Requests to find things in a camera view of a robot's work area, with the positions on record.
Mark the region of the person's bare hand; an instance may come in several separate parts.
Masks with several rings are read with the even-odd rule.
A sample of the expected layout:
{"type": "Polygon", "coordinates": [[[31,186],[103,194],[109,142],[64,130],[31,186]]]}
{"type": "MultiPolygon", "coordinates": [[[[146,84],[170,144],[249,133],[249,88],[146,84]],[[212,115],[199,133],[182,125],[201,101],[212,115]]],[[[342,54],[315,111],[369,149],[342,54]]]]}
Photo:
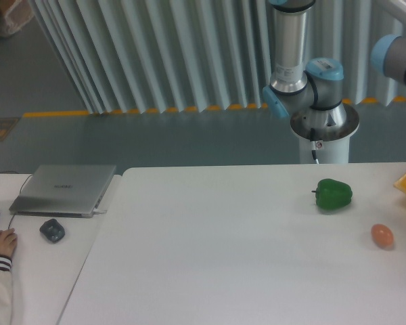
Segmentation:
{"type": "Polygon", "coordinates": [[[18,245],[18,235],[15,229],[0,231],[0,256],[11,259],[18,245]]]}

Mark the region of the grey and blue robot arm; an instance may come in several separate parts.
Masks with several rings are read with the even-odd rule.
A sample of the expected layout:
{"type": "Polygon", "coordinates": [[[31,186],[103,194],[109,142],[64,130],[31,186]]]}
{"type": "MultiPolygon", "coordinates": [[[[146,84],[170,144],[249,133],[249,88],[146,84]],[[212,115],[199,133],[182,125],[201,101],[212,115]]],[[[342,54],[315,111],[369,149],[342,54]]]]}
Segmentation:
{"type": "MultiPolygon", "coordinates": [[[[342,103],[342,64],[313,58],[305,64],[307,21],[316,1],[268,1],[275,9],[275,70],[262,90],[270,111],[290,119],[300,163],[346,164],[357,111],[342,103]]],[[[406,1],[376,1],[406,23],[406,1]]],[[[374,45],[371,65],[406,86],[406,37],[385,35],[374,45]]]]}

